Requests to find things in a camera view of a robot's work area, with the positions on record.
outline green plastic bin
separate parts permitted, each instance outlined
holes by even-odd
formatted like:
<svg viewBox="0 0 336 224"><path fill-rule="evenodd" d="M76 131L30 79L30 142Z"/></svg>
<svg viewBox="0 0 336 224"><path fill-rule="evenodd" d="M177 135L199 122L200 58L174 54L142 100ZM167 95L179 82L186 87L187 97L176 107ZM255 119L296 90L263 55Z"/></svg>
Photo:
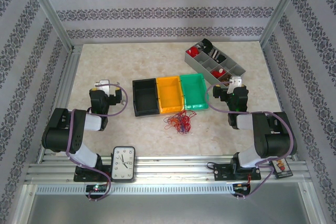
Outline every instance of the green plastic bin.
<svg viewBox="0 0 336 224"><path fill-rule="evenodd" d="M184 74L180 76L184 95L185 110L204 110L208 108L205 102L205 80L202 73Z"/></svg>

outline black plastic bin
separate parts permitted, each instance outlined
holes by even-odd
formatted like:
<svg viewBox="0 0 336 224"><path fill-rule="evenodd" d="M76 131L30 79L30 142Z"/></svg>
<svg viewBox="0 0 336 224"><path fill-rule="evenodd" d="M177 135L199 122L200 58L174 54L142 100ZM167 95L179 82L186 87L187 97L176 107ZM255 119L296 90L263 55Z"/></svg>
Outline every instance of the black plastic bin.
<svg viewBox="0 0 336 224"><path fill-rule="evenodd" d="M133 81L135 116L160 114L156 79Z"/></svg>

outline marble surface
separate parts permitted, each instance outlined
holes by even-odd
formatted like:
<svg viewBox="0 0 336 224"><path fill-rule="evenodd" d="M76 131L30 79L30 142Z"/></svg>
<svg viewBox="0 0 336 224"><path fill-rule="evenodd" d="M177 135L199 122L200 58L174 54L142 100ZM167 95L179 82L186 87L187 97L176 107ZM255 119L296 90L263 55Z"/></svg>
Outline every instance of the marble surface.
<svg viewBox="0 0 336 224"><path fill-rule="evenodd" d="M129 96L125 111L109 118L103 132L85 131L83 142L106 156L115 146L131 145L138 156L222 155L243 151L253 143L252 131L233 130L227 115L208 109L196 111L191 130L181 135L165 130L167 114L134 116L132 80L195 73L184 62L184 52L195 43L92 44L84 45L68 109L90 107L89 90L96 81L120 82ZM249 90L249 111L280 111L274 87L259 42L215 42L214 45L245 68L243 84ZM225 102L210 96L215 107L227 110ZM115 113L122 105L111 106Z"/></svg>

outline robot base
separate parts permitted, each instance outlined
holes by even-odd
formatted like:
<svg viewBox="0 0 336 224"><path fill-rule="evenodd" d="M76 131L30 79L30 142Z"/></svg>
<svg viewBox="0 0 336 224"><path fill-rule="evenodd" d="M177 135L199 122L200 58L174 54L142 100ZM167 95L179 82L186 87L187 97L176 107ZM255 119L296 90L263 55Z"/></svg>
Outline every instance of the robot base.
<svg viewBox="0 0 336 224"><path fill-rule="evenodd" d="M213 164L215 181L230 180L261 180L260 170L256 167L244 168L239 164L238 154L236 153L231 159L230 164Z"/></svg>
<svg viewBox="0 0 336 224"><path fill-rule="evenodd" d="M97 164L94 167L97 170L100 170L111 177L112 174L112 160L111 165L103 165L101 157L97 155ZM74 174L74 182L106 182L106 177L100 173L94 172L92 170L81 168L76 166Z"/></svg>

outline yellow plastic bin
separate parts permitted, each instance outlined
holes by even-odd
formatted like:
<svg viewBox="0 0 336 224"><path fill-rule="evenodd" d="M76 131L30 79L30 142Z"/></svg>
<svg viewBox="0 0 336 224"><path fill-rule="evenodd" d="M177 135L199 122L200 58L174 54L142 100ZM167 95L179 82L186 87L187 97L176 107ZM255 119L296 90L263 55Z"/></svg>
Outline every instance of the yellow plastic bin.
<svg viewBox="0 0 336 224"><path fill-rule="evenodd" d="M179 76L156 79L160 113L180 112L184 109L184 96Z"/></svg>

